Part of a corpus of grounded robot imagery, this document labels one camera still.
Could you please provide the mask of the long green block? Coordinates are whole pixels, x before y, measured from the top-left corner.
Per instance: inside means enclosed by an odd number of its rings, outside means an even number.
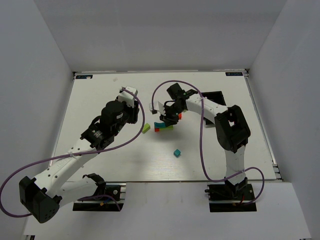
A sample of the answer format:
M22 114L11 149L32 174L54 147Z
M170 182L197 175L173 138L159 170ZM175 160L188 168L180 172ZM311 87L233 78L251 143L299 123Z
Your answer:
M160 132L162 132L162 131L171 131L173 129L174 129L174 126L171 125L171 126L168 126L168 127L162 127L162 128L159 129L159 131Z

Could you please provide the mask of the teal arch block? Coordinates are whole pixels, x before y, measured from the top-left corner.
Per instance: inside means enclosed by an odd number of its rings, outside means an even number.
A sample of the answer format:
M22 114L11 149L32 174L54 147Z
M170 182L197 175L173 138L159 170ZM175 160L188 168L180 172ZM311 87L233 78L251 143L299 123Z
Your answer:
M166 124L164 122L154 122L155 129L164 129L166 128Z

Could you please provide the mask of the teal cube block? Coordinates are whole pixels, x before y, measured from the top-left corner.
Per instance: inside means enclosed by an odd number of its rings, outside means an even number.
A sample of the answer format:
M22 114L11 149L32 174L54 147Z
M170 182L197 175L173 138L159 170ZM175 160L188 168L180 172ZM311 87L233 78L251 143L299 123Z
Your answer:
M181 155L181 151L180 151L179 149L176 149L176 150L173 152L173 155L178 158L178 157Z

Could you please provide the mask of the black plastic bin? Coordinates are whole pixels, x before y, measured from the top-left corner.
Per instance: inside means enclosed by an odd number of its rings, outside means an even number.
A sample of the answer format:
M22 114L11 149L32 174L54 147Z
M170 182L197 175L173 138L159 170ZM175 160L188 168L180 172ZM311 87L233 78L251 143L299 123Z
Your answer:
M205 98L204 104L209 105L211 102L216 104L226 106L226 102L223 96L222 91L209 91L209 92L202 92L202 96Z

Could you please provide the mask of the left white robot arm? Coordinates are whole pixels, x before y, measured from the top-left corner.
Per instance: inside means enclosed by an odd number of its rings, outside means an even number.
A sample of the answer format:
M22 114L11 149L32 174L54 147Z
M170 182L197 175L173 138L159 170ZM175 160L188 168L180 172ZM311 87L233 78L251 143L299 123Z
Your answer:
M85 174L81 180L67 182L89 160L105 150L125 124L135 124L141 110L136 97L122 92L109 101L69 152L33 178L19 182L22 205L41 224L49 221L62 206L82 198L103 197L105 180L96 173Z

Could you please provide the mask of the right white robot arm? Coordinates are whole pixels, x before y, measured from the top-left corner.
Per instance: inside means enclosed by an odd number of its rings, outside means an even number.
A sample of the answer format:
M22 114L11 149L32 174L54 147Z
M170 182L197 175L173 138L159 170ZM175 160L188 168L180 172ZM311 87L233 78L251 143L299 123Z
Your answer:
M159 119L169 127L176 125L179 114L190 111L211 121L215 126L217 141L225 152L226 173L222 180L228 194L235 198L248 184L245 173L245 149L251 136L248 123L241 108L237 105L227 107L207 99L198 89L185 91L178 83L167 89L171 105L152 101L150 111L160 113Z

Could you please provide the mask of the flat green block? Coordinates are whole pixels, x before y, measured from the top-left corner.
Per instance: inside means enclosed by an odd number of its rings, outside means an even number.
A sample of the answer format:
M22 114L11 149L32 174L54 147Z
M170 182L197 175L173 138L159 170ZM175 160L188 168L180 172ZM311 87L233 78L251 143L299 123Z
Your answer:
M151 129L150 124L149 124L149 123L146 123L146 124L143 126L142 133L145 134L145 133L148 132L150 129Z

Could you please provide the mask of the left blue corner label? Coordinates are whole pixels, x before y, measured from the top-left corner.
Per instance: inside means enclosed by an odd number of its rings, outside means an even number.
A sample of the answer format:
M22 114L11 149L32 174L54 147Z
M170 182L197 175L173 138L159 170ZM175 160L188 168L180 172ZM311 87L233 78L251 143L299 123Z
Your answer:
M92 79L93 75L76 75L75 76L76 79Z

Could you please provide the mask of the blue corner label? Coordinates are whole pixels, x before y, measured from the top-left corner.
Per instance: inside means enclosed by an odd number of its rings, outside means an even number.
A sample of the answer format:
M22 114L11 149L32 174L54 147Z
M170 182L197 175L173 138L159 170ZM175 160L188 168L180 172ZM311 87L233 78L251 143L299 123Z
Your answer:
M92 79L93 75L76 75L75 76L76 79Z
M238 76L243 76L242 72L226 72L226 76L228 77L238 77Z

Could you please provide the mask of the right blue corner label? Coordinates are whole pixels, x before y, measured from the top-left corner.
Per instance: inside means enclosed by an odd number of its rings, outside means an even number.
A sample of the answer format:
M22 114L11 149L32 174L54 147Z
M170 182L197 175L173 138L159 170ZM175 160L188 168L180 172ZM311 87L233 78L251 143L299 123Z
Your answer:
M228 77L238 77L238 76L243 76L242 72L226 72L226 76Z

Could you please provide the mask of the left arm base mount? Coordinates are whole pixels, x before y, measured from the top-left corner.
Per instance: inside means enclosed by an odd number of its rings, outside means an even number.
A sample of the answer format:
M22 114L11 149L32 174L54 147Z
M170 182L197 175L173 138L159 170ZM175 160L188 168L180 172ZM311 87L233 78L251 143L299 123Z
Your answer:
M120 212L126 197L125 183L107 183L103 190L73 203L74 212Z

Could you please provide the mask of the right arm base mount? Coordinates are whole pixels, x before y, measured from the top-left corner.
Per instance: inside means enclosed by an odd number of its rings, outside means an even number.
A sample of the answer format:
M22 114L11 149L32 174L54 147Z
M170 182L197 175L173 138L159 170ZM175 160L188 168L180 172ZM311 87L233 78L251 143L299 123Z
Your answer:
M210 184L204 192L208 196L211 213L241 213L256 212L256 203L250 203L255 198L251 184L245 186L239 193L233 195L224 184Z

